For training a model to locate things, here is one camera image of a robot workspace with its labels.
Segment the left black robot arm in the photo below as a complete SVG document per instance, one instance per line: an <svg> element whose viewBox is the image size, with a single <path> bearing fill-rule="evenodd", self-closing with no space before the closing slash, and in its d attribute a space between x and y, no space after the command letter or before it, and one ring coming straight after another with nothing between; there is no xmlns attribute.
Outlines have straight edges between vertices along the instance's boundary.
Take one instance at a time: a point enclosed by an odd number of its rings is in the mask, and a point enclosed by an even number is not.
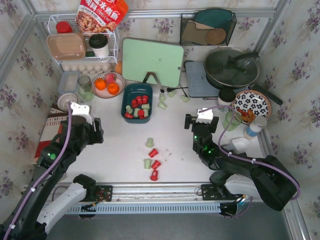
<svg viewBox="0 0 320 240"><path fill-rule="evenodd" d="M45 240L52 227L76 203L95 195L96 182L80 174L50 205L45 203L77 156L88 145L103 143L101 120L70 117L38 158L33 177L11 215L0 225L2 240Z"/></svg>

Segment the white plastic scoop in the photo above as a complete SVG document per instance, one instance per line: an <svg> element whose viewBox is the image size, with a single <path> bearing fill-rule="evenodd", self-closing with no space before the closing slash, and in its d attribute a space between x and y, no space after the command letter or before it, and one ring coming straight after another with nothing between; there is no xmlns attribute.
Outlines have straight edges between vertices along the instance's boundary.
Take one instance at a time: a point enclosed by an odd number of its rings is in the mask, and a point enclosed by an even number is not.
<svg viewBox="0 0 320 240"><path fill-rule="evenodd" d="M236 154L241 154L249 149L250 144L251 142L248 139L240 137L232 139L231 142L224 145L223 148L227 151L233 151Z"/></svg>

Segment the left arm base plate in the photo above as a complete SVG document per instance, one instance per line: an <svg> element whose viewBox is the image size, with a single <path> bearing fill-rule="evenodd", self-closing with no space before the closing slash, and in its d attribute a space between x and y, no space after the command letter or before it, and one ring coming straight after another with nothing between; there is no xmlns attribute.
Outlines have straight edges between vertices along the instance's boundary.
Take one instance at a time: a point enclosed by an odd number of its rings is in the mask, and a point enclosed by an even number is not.
<svg viewBox="0 0 320 240"><path fill-rule="evenodd" d="M113 196L112 185L96 185L91 193L87 193L83 202L111 202Z"/></svg>

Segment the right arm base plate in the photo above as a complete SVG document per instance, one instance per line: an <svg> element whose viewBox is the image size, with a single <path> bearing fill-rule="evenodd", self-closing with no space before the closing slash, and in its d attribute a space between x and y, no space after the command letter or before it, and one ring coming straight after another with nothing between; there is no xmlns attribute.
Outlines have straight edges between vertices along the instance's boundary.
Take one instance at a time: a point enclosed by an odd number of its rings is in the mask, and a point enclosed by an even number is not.
<svg viewBox="0 0 320 240"><path fill-rule="evenodd" d="M204 201L235 201L242 194L230 193L224 185L202 184L201 194Z"/></svg>

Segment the teal plastic storage basket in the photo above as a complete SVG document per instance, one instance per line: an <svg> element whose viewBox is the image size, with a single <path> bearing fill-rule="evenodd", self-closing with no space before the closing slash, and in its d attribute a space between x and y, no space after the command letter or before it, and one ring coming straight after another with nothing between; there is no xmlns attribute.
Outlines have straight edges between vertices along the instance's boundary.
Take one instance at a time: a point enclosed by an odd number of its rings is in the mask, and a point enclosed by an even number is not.
<svg viewBox="0 0 320 240"><path fill-rule="evenodd" d="M145 83L124 88L120 114L129 124L145 124L152 115L153 89Z"/></svg>

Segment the red coffee capsule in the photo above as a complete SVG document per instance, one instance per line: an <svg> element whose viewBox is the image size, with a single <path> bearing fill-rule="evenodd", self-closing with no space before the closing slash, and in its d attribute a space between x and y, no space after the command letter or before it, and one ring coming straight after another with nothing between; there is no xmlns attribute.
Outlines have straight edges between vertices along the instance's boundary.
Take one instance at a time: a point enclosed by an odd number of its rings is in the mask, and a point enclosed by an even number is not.
<svg viewBox="0 0 320 240"><path fill-rule="evenodd" d="M158 175L159 175L159 172L157 170L153 170L152 171L152 174L150 176L150 180L151 181L157 181L158 180Z"/></svg>
<svg viewBox="0 0 320 240"><path fill-rule="evenodd" d="M137 114L140 119L143 119L145 117L145 112L143 109L138 110Z"/></svg>
<svg viewBox="0 0 320 240"><path fill-rule="evenodd" d="M127 119L133 119L134 118L134 116L131 113L128 113L128 112L126 112L124 114L124 117L127 118Z"/></svg>
<svg viewBox="0 0 320 240"><path fill-rule="evenodd" d="M148 104L149 102L149 97L147 95L143 95L142 96L142 104L145 105L145 104Z"/></svg>
<svg viewBox="0 0 320 240"><path fill-rule="evenodd" d="M135 99L136 99L136 101L137 101L137 103L138 103L139 106L143 104L143 98L142 98L142 96L137 96Z"/></svg>
<svg viewBox="0 0 320 240"><path fill-rule="evenodd" d="M156 148L153 148L148 155L150 158L154 158L158 154L159 154L158 150Z"/></svg>
<svg viewBox="0 0 320 240"><path fill-rule="evenodd" d="M136 99L133 99L133 100L131 101L131 106L132 106L133 108L137 108L137 107L139 106Z"/></svg>
<svg viewBox="0 0 320 240"><path fill-rule="evenodd" d="M158 161L158 160L155 160L155 161L153 162L153 164L151 165L151 168L152 168L153 170L157 170L157 168L159 168L160 166L161 166L161 162Z"/></svg>

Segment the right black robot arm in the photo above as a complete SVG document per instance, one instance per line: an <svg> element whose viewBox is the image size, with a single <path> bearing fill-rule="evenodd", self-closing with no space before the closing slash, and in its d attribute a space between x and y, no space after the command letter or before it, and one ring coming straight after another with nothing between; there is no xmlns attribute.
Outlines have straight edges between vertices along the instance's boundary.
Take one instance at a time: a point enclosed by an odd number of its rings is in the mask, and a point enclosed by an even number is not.
<svg viewBox="0 0 320 240"><path fill-rule="evenodd" d="M214 117L210 123L200 123L195 116L186 114L184 128L193 133L193 151L213 171L209 181L221 199L233 195L227 188L233 175L250 179L257 196L273 210L281 211L290 200L298 197L300 185L275 156L249 159L245 153L235 154L214 143L212 134L218 121L219 118Z"/></svg>

